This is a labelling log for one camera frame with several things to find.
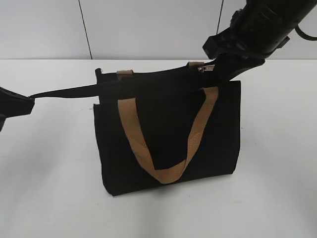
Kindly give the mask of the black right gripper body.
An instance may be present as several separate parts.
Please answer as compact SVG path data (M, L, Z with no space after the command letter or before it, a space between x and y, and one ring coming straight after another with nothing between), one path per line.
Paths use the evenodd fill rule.
M208 37L203 50L209 59L220 54L266 59L289 41L289 33L290 27L283 24L235 25Z

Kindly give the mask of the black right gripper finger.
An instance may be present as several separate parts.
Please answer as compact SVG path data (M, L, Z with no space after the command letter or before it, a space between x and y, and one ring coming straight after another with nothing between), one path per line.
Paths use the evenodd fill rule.
M264 59L243 57L232 54L220 54L215 60L213 78L216 82L228 82L241 73L261 66L264 63Z

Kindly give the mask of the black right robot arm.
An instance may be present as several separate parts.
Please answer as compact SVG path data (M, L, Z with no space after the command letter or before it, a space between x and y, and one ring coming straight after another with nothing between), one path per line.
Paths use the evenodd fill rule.
M305 34L299 23L316 7L315 0L248 0L235 11L230 25L208 37L203 50L211 60L200 67L210 71L219 82L261 66L289 40L293 30L305 40L316 37Z

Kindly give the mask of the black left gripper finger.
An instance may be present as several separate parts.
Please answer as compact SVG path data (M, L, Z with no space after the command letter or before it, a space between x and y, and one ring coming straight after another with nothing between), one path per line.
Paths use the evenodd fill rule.
M0 88L0 113L2 115L29 115L35 100Z
M0 131L2 131L7 118L8 118L8 115L0 114Z

